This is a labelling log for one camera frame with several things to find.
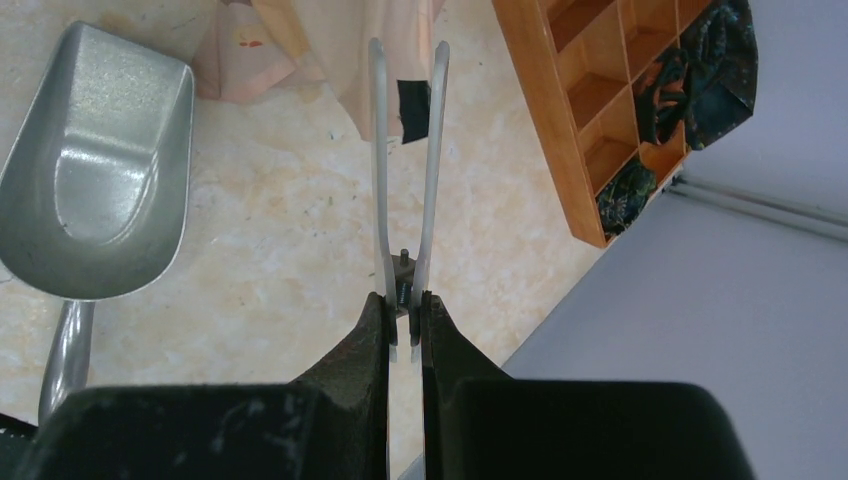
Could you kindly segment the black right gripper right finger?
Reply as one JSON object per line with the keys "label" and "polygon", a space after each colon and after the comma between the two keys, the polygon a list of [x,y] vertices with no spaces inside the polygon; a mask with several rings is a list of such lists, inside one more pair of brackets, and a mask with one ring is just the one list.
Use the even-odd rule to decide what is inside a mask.
{"label": "black right gripper right finger", "polygon": [[516,379],[419,310],[429,479],[750,479],[717,399],[677,382]]}

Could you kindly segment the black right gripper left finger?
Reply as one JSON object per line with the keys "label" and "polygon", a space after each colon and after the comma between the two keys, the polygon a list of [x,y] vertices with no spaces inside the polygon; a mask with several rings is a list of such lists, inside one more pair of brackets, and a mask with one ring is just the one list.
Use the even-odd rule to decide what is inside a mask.
{"label": "black right gripper left finger", "polygon": [[18,479],[385,479],[390,322],[354,328],[288,383],[97,387],[40,428]]}

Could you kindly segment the grey bag sealing clip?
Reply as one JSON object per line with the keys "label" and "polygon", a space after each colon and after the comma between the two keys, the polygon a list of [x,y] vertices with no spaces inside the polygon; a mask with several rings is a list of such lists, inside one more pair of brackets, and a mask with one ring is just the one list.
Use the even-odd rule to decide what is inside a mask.
{"label": "grey bag sealing clip", "polygon": [[[432,264],[435,216],[440,176],[446,93],[450,65],[450,46],[442,41],[435,49],[429,95],[426,165],[418,170],[420,186],[404,181],[404,192],[392,193],[389,183],[389,76],[387,58],[380,39],[368,42],[368,79],[370,84],[371,172],[373,199],[373,239],[376,293],[384,299],[383,313],[388,318],[390,359],[396,359],[397,320],[408,319],[411,361],[421,357],[423,296],[428,290]],[[419,246],[413,251],[395,253],[390,247],[390,228],[403,223],[401,215],[392,215],[394,200],[406,204],[401,214],[410,218],[422,215]]]}

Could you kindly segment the grey metal litter scoop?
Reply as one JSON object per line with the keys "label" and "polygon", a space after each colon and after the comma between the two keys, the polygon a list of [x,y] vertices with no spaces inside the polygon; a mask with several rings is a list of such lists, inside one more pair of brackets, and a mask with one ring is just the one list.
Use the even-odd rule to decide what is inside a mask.
{"label": "grey metal litter scoop", "polygon": [[195,77],[84,22],[62,34],[1,176],[1,261],[62,300],[41,382],[45,423],[88,381],[97,303],[157,281],[188,211]]}

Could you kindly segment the pink cat litter bag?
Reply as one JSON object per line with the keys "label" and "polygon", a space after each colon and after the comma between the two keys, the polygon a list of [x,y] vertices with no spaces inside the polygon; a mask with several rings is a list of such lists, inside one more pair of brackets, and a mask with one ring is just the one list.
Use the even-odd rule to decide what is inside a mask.
{"label": "pink cat litter bag", "polygon": [[387,61],[388,133],[427,137],[441,1],[219,1],[192,61],[200,97],[252,103],[272,88],[328,83],[371,138],[368,44]]}

